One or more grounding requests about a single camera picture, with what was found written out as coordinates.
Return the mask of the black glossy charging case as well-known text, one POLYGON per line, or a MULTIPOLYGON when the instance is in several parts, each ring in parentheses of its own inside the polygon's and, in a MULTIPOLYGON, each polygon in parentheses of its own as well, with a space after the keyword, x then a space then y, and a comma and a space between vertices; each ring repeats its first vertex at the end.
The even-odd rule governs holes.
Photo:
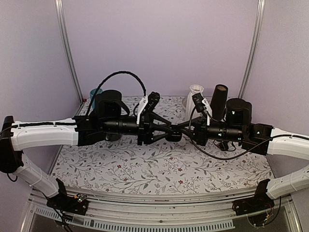
POLYGON ((168 142, 179 142, 182 139, 182 132, 179 130, 174 130, 172 133, 168 133, 165 139, 168 142))

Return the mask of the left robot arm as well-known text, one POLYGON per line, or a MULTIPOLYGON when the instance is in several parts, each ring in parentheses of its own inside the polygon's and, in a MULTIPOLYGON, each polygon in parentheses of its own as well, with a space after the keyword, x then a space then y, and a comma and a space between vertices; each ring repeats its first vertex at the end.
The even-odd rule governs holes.
POLYGON ((137 116, 131 116, 117 90, 105 90, 94 96, 91 113, 60 121, 23 123, 12 116, 4 120, 0 132, 0 171, 14 174, 40 190, 62 210, 72 205, 62 182, 49 177, 27 156, 23 149, 49 145, 87 146, 103 141, 112 134, 136 135, 138 144, 149 145, 171 137, 172 125, 153 112, 160 95, 152 92, 138 105, 137 116))

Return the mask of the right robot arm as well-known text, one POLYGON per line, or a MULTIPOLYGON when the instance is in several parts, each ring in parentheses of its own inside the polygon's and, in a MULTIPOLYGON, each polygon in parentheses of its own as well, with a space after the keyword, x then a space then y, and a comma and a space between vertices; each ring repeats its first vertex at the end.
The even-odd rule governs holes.
MULTIPOLYGON (((191 113, 197 110, 203 116, 178 124, 176 131, 186 134, 195 147, 205 145, 208 139, 238 142, 246 152, 309 160, 309 136, 283 131, 267 124, 251 123, 252 105, 247 101, 229 99, 226 102, 225 121, 208 115, 210 105, 206 99, 194 100, 194 103, 191 113)), ((254 211, 259 211, 267 205, 268 198, 275 199, 306 188, 309 188, 309 165, 285 176, 261 181, 249 204, 254 211)))

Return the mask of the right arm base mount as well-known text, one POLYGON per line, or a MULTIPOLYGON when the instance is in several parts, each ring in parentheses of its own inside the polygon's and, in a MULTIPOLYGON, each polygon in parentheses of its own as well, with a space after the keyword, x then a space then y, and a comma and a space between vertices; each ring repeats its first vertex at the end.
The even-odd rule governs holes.
POLYGON ((237 216, 258 212, 274 207, 274 200, 267 196, 267 185, 270 179, 261 181, 252 197, 235 200, 232 210, 237 216))

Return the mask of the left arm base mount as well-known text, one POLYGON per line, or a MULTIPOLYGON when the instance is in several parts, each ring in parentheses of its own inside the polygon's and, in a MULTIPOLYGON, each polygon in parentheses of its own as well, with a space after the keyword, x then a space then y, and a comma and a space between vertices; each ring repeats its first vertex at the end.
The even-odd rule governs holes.
POLYGON ((83 194, 76 194, 74 196, 67 195, 66 188, 61 180, 56 178, 58 183, 58 192, 54 197, 47 198, 47 206, 61 212, 68 212, 85 216, 88 210, 89 201, 87 196, 83 194))

